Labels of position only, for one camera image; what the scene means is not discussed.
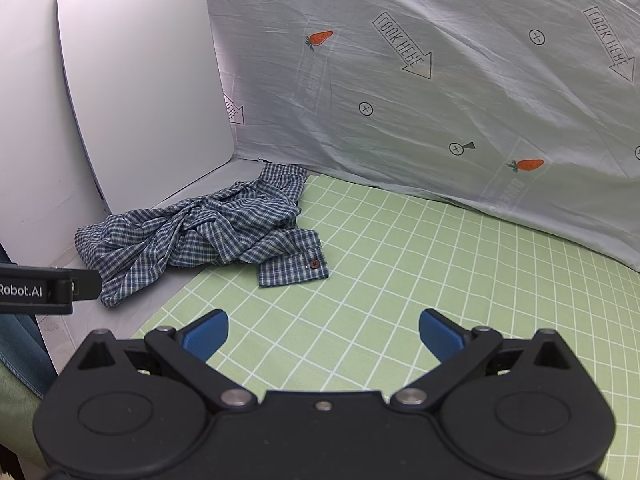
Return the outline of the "blue plaid shirt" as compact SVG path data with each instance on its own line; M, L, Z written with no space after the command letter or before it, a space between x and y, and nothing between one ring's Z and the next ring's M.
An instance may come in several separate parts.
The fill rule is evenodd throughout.
M254 180L83 226L75 234L76 252L100 274L100 299L109 308L168 268L252 264L262 287L325 280L330 269L320 236L297 224L307 177L302 167L267 162Z

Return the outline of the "green grid mat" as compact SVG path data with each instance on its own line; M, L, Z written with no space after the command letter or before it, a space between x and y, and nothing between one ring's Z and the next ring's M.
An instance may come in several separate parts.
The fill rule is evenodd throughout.
M221 309L230 333L210 365L268 390L392 393L436 365L420 313L526 338L557 330L615 414L602 470L639 474L639 277L608 257L522 226L312 176L298 223L322 241L325 280L262 288L254 266L201 271L145 322L182 327Z

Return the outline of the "grey printed backdrop sheet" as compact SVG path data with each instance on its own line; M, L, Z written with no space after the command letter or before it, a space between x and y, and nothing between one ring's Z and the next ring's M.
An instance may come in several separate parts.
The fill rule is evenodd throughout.
M208 0L242 157L639 264L639 0Z

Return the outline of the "white rounded board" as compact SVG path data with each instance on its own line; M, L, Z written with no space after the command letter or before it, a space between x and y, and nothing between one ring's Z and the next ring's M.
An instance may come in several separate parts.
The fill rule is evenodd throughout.
M206 0L56 0L66 87L113 214L151 208L234 153Z

